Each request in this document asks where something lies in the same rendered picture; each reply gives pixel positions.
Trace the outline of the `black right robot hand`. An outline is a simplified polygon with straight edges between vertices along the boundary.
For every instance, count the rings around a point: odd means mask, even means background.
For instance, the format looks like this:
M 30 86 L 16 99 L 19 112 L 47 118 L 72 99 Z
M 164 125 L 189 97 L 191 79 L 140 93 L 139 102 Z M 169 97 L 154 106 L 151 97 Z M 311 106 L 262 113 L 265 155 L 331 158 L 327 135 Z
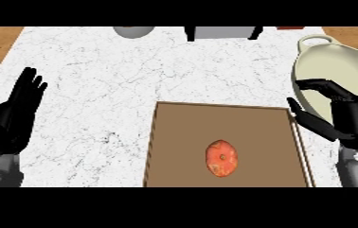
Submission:
M 328 141 L 340 140 L 348 149 L 358 150 L 358 96 L 330 79 L 300 79 L 296 82 L 300 90 L 318 91 L 330 99 L 333 123 L 302 110 L 296 100 L 288 97 L 297 124 Z

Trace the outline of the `cream pot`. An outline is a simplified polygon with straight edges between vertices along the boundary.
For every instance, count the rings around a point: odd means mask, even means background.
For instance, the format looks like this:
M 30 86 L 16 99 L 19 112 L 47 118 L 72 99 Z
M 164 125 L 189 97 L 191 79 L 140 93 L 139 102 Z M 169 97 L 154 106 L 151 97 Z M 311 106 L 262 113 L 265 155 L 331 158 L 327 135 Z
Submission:
M 291 72 L 291 81 L 299 79 L 331 79 L 358 96 L 358 49 L 343 45 L 331 36 L 305 36 L 297 41 Z M 300 90 L 296 83 L 293 88 L 303 109 L 333 123 L 330 99 L 314 90 Z

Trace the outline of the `orange squash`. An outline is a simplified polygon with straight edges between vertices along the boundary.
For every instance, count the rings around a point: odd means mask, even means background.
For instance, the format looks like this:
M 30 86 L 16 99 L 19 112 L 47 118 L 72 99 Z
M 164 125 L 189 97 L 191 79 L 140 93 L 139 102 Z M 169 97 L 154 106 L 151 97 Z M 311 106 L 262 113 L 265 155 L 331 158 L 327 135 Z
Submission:
M 219 178 L 234 173 L 238 167 L 238 152 L 225 140 L 214 141 L 207 147 L 206 165 Z

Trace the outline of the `grey round bowl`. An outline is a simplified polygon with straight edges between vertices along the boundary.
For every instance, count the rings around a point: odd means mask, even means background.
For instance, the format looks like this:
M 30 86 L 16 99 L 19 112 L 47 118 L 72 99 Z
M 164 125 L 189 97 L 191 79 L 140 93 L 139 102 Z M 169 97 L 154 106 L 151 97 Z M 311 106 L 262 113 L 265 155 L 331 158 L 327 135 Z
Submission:
M 127 39 L 138 39 L 148 35 L 154 30 L 152 26 L 115 26 L 115 33 Z

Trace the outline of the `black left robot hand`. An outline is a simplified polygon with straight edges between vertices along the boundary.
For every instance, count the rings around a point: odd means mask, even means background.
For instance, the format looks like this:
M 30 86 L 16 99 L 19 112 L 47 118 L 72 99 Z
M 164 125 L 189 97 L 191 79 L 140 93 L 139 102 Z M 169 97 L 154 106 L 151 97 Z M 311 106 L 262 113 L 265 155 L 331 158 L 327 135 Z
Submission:
M 46 87 L 37 69 L 27 67 L 15 82 L 10 97 L 0 103 L 0 155 L 18 154 L 28 146 Z

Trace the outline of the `grey appliance with black legs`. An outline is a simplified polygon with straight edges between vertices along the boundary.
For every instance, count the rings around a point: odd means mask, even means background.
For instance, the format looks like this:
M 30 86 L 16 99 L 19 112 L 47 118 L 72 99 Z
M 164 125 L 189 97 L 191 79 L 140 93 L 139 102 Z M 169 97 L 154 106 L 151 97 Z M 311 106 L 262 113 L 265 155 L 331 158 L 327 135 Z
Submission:
M 247 38 L 256 40 L 263 28 L 260 26 L 186 26 L 188 41 L 195 39 Z

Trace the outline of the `brown tray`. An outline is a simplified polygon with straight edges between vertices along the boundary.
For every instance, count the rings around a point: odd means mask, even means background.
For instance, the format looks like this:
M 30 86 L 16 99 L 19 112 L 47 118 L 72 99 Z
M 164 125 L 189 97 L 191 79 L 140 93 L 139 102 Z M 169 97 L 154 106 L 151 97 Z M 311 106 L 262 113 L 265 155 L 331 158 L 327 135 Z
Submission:
M 146 187 L 312 187 L 285 108 L 160 102 L 142 184 Z

